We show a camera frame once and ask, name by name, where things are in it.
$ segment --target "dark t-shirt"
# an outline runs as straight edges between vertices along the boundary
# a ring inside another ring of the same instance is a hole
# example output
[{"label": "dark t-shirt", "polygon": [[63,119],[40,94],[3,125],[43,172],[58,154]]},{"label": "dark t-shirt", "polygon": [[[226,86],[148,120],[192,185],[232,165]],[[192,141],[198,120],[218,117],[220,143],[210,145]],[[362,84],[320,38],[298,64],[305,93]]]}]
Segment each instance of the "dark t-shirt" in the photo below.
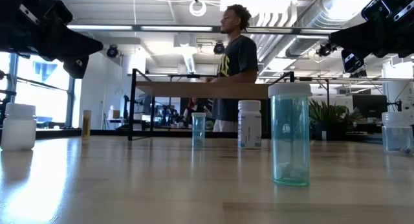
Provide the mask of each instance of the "dark t-shirt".
[{"label": "dark t-shirt", "polygon": [[[217,75],[227,77],[249,70],[258,71],[256,44],[246,36],[239,36],[224,50]],[[234,99],[216,98],[213,104],[213,118],[237,122],[238,102]]]}]

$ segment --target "bottle label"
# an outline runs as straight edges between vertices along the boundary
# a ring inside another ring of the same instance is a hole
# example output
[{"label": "bottle label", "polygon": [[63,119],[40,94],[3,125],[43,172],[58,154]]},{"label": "bottle label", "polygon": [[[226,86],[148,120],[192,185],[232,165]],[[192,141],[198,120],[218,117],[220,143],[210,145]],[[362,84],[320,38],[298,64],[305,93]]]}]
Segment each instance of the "bottle label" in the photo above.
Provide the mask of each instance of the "bottle label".
[{"label": "bottle label", "polygon": [[240,148],[261,147],[260,115],[239,115],[238,145]]}]

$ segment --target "bottle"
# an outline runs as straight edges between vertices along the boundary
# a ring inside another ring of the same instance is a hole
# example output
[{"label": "bottle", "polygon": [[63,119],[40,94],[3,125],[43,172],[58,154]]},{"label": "bottle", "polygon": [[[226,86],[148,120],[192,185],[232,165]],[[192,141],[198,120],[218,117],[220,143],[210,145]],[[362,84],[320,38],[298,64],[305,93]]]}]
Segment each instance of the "bottle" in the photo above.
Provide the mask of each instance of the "bottle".
[{"label": "bottle", "polygon": [[83,110],[82,138],[87,138],[91,135],[91,116],[91,110]]},{"label": "bottle", "polygon": [[193,147],[204,147],[206,140],[206,114],[192,113]]},{"label": "bottle", "polygon": [[258,100],[239,101],[238,145],[240,148],[261,147],[261,103]]},{"label": "bottle", "polygon": [[1,149],[31,150],[36,140],[36,107],[8,103],[5,114]]},{"label": "bottle", "polygon": [[414,146],[411,118],[407,112],[382,114],[382,145],[384,151],[412,153]]},{"label": "bottle", "polygon": [[309,185],[309,84],[275,84],[268,88],[272,112],[273,180]]}]

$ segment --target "window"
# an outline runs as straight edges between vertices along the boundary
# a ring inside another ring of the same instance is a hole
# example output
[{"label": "window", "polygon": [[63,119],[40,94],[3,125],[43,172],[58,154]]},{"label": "window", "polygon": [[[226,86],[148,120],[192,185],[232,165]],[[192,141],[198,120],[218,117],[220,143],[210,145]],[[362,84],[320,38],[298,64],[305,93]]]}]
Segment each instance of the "window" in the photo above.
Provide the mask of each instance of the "window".
[{"label": "window", "polygon": [[[10,71],[10,54],[6,52],[0,52],[0,70],[4,73],[9,73]],[[7,89],[7,78],[3,78],[0,80],[0,90]],[[0,93],[0,99],[4,99],[6,97],[5,94]]]},{"label": "window", "polygon": [[38,123],[66,122],[70,76],[63,63],[47,62],[39,56],[19,57],[17,77],[24,80],[17,79],[15,103],[36,106]]}]

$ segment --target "man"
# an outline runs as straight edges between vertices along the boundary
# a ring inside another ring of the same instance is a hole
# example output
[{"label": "man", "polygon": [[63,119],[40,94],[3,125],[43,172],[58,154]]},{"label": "man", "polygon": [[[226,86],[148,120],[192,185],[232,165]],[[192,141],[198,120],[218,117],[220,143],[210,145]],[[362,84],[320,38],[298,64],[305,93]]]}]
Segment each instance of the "man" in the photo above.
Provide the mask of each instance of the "man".
[{"label": "man", "polygon": [[[217,71],[218,78],[211,82],[254,83],[257,78],[256,44],[242,31],[249,27],[252,16],[241,5],[227,8],[221,20],[221,30],[228,35],[229,42]],[[237,132],[238,100],[215,99],[213,118],[214,132]]]}]

